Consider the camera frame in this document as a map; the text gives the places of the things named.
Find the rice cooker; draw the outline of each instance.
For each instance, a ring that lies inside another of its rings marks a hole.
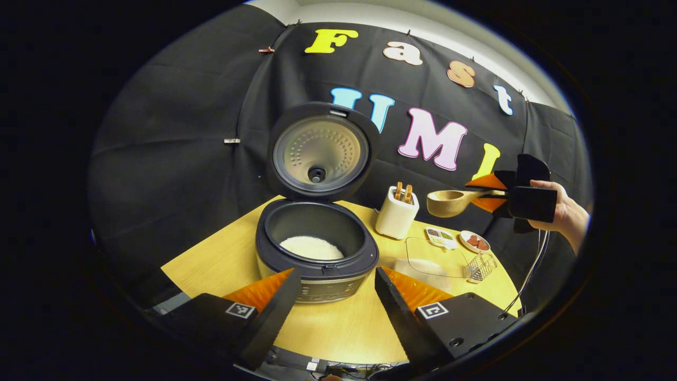
[[[257,262],[262,278],[299,269],[299,303],[349,298],[378,262],[378,247],[366,226],[333,203],[364,182],[378,138],[367,116],[325,102],[286,111],[271,131],[267,178],[286,198],[271,202],[261,213]],[[296,247],[283,247],[294,240]],[[333,257],[321,257],[328,248]]]

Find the metal basket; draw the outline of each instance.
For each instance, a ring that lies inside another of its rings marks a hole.
[[[477,254],[473,260],[468,263],[468,272],[470,282],[479,283],[486,279],[498,265],[496,259],[491,254]]]

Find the pink letter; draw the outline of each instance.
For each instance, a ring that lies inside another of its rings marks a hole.
[[[468,130],[456,122],[449,122],[438,134],[435,132],[433,116],[428,111],[412,107],[409,109],[409,115],[412,116],[409,136],[407,141],[399,146],[397,152],[407,157],[418,157],[416,147],[420,141],[425,161],[430,160],[441,148],[439,155],[433,160],[435,165],[447,171],[456,170],[458,147]]]

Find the orange letter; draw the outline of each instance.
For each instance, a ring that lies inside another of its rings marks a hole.
[[[333,53],[336,46],[344,46],[348,37],[354,39],[357,37],[357,31],[348,31],[345,29],[317,29],[315,33],[318,36],[310,47],[305,48],[306,53]]]
[[[452,81],[464,87],[472,87],[475,85],[475,70],[463,62],[451,61],[449,63],[450,69],[447,70],[447,77]]]

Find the wooden ladle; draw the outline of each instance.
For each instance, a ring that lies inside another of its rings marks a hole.
[[[486,195],[505,195],[502,190],[438,190],[428,193],[428,213],[449,218],[461,214],[474,199]]]

